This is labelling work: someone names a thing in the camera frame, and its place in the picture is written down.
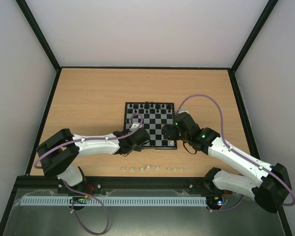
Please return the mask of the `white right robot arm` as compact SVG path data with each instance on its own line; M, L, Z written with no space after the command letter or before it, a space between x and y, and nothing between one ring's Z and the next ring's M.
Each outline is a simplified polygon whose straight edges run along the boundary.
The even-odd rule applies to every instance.
M173 124L162 128L165 139L181 140L195 152L215 157L239 171L239 175L212 168L205 179L205 188L214 193L229 190L253 199L262 209L276 213L283 206L292 186L287 168L271 165L234 147L211 128L200 128L187 112L179 113Z

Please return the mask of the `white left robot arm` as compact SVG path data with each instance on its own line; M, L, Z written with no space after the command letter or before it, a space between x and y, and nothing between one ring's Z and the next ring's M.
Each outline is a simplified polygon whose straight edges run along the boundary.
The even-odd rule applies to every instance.
M57 177L70 187L75 187L86 181L82 169L73 164L77 157L95 154L128 155L133 151L141 151L149 141L150 135L137 123L127 133L115 131L104 136L76 135L66 128L38 146L39 158L34 167L42 169L46 177Z

